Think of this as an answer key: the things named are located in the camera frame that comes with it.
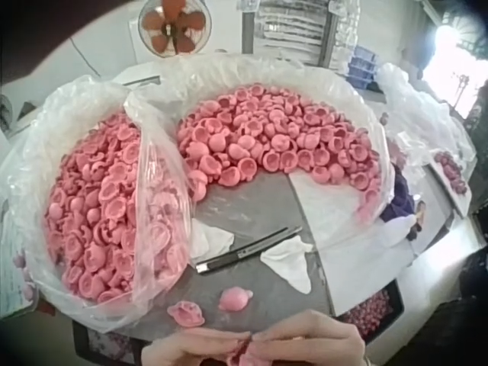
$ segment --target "gray tabletop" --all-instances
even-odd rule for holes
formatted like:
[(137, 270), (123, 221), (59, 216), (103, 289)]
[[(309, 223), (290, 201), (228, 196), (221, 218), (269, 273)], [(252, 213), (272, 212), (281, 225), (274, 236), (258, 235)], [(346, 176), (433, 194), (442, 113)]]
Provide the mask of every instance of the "gray tabletop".
[[(236, 247), (272, 233), (284, 226), (301, 225), (304, 242), (315, 244), (303, 218), (294, 189), (286, 175), (256, 175), (254, 181), (235, 189), (213, 186), (198, 205), (196, 218), (236, 234)], [(166, 313), (168, 305), (179, 300), (198, 303), (204, 312), (205, 326), (232, 331), (257, 332), (305, 309), (330, 313), (324, 271), (316, 252), (306, 255), (312, 284), (310, 294), (302, 294), (277, 276), (259, 257), (209, 275), (199, 275), (188, 268), (175, 288), (165, 298), (156, 299), (154, 308), (137, 324), (118, 332), (138, 339), (153, 340), (177, 328)], [(240, 286), (254, 292), (249, 305), (238, 313), (219, 311), (222, 290)]]

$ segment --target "clear plastic bag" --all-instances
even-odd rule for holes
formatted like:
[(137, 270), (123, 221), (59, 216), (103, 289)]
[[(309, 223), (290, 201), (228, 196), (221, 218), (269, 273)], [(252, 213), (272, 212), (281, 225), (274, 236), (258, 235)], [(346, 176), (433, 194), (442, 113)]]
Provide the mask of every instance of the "clear plastic bag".
[(387, 99), (388, 135), (395, 136), (408, 154), (409, 164), (428, 164), (438, 150), (465, 162), (474, 159), (476, 150), (461, 123), (450, 116), (446, 103), (415, 90), (408, 75), (390, 63), (378, 69), (375, 80)]
[(243, 55), (177, 56), (160, 65), (162, 85), (147, 85), (135, 93), (157, 108), (171, 112), (174, 121), (186, 117), (200, 101), (259, 82), (289, 88), (315, 102), (324, 101), (344, 112), (355, 127), (369, 131), (373, 149), (380, 154), (382, 182), (380, 199), (371, 208), (367, 223), (361, 222), (356, 215), (361, 197), (355, 189), (347, 185), (318, 185), (302, 172), (290, 175), (318, 247), (330, 245), (333, 237), (339, 237), (337, 233), (346, 234), (351, 226), (371, 223), (392, 199), (394, 172), (384, 129), (356, 90), (334, 72), (279, 59)]
[[(57, 309), (99, 332), (125, 326), (146, 314), (152, 299), (171, 288), (188, 263), (191, 222), (188, 186), (178, 150), (162, 128), (168, 118), (152, 106), (131, 98), (129, 93), (130, 90), (121, 85), (95, 82), (89, 77), (57, 89), (33, 122), (19, 169), (9, 177), (11, 209), (15, 225), (22, 234), (31, 277)], [(76, 142), (99, 121), (122, 108), (141, 131), (133, 291), (96, 304), (72, 294), (65, 287), (59, 268), (48, 254), (41, 222), (63, 155), (70, 153)], [(150, 227), (161, 217), (149, 213), (149, 202), (160, 190), (164, 191), (159, 186), (162, 176), (171, 177), (173, 201), (178, 207), (165, 213), (165, 219), (173, 225), (175, 250), (172, 254), (186, 258), (186, 263), (156, 278), (157, 249), (151, 240)]]

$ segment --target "orange fan blade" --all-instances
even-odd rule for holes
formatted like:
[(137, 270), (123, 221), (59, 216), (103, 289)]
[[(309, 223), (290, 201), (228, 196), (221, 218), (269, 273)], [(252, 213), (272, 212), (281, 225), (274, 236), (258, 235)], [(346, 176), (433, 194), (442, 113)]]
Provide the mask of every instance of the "orange fan blade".
[(176, 22), (186, 6), (186, 0), (162, 0), (162, 12), (168, 23)]
[(160, 31), (164, 19), (156, 10), (149, 11), (143, 18), (143, 28), (147, 31)]
[(196, 31), (204, 29), (206, 23), (205, 14), (201, 11), (193, 11), (190, 14), (183, 13), (176, 21), (176, 27), (179, 29), (190, 28)]
[(190, 53), (195, 49), (195, 43), (183, 32), (179, 32), (175, 37), (176, 53)]
[(163, 53), (166, 51), (166, 47), (168, 46), (169, 38), (165, 34), (161, 34), (159, 36), (151, 37), (151, 44), (152, 48), (157, 53)]

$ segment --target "human hand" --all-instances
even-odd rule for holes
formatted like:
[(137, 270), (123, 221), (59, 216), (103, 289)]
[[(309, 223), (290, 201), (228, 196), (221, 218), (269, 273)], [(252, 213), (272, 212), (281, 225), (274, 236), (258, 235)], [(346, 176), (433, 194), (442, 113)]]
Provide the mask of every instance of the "human hand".
[(198, 366), (205, 358), (225, 361), (250, 336), (250, 332), (185, 329), (145, 347), (141, 361), (143, 366)]
[(248, 352), (263, 361), (301, 361), (319, 366), (365, 364), (364, 341), (358, 329), (313, 310), (254, 334)]

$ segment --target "black tray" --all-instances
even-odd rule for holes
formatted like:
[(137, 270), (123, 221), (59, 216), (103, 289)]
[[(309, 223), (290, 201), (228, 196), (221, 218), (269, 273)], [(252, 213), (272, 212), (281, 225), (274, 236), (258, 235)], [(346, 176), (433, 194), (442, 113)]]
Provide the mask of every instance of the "black tray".
[(391, 281), (385, 288), (382, 289), (382, 291), (386, 291), (388, 293), (388, 296), (390, 297), (389, 305), (393, 311), (381, 320), (380, 326), (374, 332), (366, 335), (364, 342), (367, 345), (373, 342), (378, 336), (387, 330), (389, 326), (395, 323), (395, 321), (405, 311), (397, 280)]

